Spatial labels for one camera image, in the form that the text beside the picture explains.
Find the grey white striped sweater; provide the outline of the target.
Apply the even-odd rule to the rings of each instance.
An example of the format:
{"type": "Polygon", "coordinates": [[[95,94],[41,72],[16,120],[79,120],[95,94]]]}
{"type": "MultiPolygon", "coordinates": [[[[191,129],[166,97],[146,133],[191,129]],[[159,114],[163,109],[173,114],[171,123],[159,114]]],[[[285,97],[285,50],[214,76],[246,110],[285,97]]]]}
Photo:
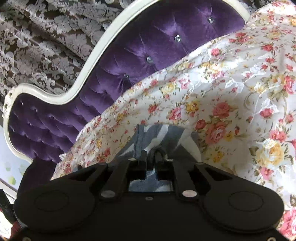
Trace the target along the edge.
{"type": "Polygon", "coordinates": [[[196,144],[198,133],[175,125],[137,125],[134,135],[111,161],[116,166],[129,158],[137,159],[142,150],[147,152],[147,162],[151,162],[159,152],[166,159],[184,163],[201,162],[201,152],[196,144]]]}

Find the dark purple velvet cushion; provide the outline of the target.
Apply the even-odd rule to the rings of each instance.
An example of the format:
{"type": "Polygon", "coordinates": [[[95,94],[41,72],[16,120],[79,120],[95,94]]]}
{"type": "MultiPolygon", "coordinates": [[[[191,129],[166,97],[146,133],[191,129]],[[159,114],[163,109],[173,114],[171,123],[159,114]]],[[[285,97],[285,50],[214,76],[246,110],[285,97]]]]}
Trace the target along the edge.
{"type": "Polygon", "coordinates": [[[53,161],[34,158],[32,164],[24,172],[16,197],[18,198],[22,193],[49,182],[56,165],[53,161]]]}

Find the floral bed cover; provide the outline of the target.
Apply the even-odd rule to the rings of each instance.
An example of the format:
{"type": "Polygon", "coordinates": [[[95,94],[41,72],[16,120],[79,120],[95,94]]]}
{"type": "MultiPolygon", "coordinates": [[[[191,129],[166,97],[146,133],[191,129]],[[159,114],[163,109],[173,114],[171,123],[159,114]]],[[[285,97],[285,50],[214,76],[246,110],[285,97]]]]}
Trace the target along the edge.
{"type": "Polygon", "coordinates": [[[133,85],[79,132],[60,178],[161,147],[274,190],[295,240],[295,4],[274,1],[133,85]]]}

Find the brown silver damask curtain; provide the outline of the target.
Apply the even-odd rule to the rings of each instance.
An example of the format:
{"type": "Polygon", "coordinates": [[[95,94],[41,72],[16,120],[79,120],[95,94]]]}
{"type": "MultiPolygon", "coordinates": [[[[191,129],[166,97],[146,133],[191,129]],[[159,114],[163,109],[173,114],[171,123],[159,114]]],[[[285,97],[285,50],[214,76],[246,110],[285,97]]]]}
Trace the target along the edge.
{"type": "Polygon", "coordinates": [[[130,1],[1,1],[1,98],[21,83],[66,92],[130,1]]]}

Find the purple tufted headboard white frame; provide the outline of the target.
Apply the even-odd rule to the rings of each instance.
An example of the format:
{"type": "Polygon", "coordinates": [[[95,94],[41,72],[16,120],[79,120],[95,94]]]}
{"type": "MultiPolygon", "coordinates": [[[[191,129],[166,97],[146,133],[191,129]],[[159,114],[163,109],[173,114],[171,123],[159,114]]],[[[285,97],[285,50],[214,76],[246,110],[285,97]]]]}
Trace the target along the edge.
{"type": "Polygon", "coordinates": [[[31,84],[4,102],[4,137],[20,159],[60,161],[78,133],[127,89],[204,43],[243,27],[239,1],[134,1],[102,35],[72,87],[53,95],[31,84]]]}

